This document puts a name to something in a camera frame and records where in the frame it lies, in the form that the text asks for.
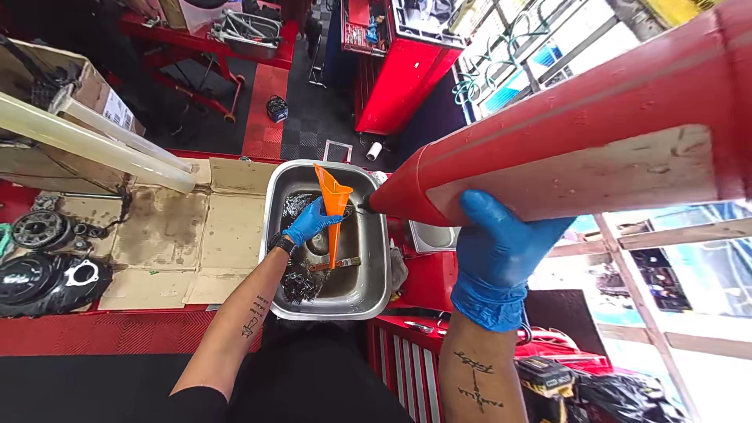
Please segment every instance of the red cabinet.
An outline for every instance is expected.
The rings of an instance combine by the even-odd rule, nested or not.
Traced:
[[[346,7],[342,8],[342,44],[345,50],[363,53],[355,78],[355,130],[389,135],[407,125],[466,45],[453,35],[411,28],[404,0],[383,1],[378,2],[386,7],[382,48],[353,48],[362,39],[348,38],[351,22]]]

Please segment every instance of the black shirt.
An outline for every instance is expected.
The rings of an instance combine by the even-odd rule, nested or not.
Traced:
[[[216,389],[183,389],[167,399],[160,421],[413,423],[355,351],[310,336],[262,348],[244,362],[229,405]]]

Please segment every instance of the white plastic tube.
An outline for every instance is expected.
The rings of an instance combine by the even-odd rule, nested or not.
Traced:
[[[365,154],[365,158],[371,161],[376,160],[378,154],[381,152],[381,143],[374,142],[371,144],[371,148],[368,149],[368,153]]]
[[[5,93],[0,93],[0,127],[128,172],[142,183],[162,185],[181,193],[189,193],[196,185],[190,173]]]
[[[148,154],[155,159],[159,159],[170,166],[182,170],[183,172],[190,173],[191,171],[190,163],[180,160],[169,151],[144,139],[139,134],[123,128],[70,97],[66,97],[65,100],[62,101],[62,104],[59,107],[54,108],[53,111],[64,111],[81,122],[88,123],[141,153]]]

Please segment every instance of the forearm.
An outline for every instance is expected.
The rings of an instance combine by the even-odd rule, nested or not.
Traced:
[[[290,256],[273,248],[217,311],[172,394],[209,386],[229,400],[235,377],[258,335]]]
[[[527,421],[513,362],[516,342],[515,330],[490,332],[452,314],[438,371],[447,423]]]

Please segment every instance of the orange funnel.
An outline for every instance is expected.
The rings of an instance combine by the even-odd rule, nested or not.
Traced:
[[[347,205],[347,198],[353,189],[340,185],[334,177],[323,167],[314,163],[316,176],[319,178],[321,195],[324,197],[324,207],[327,216],[342,215]],[[329,268],[334,269],[337,262],[337,248],[339,247],[340,224],[329,225]]]

